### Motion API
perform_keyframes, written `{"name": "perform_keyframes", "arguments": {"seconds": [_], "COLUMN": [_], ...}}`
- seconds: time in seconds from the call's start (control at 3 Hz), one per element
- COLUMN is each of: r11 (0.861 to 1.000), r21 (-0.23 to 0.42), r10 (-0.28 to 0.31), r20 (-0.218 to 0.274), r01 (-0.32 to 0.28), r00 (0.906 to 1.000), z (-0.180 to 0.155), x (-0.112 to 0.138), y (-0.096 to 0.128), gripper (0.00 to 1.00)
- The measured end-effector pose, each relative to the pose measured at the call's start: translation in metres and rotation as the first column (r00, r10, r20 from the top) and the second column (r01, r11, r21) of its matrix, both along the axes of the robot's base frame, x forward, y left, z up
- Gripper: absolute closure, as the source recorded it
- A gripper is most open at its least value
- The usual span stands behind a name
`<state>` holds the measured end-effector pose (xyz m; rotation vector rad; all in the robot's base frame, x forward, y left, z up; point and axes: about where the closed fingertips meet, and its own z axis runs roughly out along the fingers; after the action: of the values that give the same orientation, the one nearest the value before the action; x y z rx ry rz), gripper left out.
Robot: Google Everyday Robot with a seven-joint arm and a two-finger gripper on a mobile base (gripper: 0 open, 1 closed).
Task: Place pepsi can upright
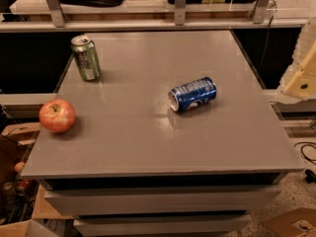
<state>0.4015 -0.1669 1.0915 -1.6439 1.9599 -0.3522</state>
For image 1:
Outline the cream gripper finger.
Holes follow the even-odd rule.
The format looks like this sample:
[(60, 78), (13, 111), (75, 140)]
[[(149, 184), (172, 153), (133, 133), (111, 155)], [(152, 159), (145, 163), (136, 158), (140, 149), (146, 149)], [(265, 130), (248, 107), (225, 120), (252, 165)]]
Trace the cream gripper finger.
[(316, 94), (316, 40), (298, 63), (298, 70), (284, 86), (283, 93), (296, 99), (309, 99)]

